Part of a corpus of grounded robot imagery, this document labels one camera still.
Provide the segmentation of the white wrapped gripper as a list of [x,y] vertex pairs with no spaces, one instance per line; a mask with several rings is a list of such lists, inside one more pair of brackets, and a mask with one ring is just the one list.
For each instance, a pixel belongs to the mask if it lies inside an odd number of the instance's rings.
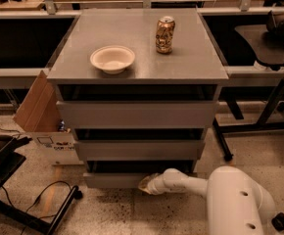
[[138,189],[149,195],[161,195],[166,190],[164,178],[158,173],[148,175],[139,182]]

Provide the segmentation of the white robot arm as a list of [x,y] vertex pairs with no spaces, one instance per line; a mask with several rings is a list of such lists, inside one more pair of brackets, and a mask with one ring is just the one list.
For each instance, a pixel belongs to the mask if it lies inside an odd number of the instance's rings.
[[270,193],[234,166],[215,169],[208,179],[169,168],[140,181],[138,188],[150,195],[191,192],[206,200],[209,235],[264,235],[276,207]]

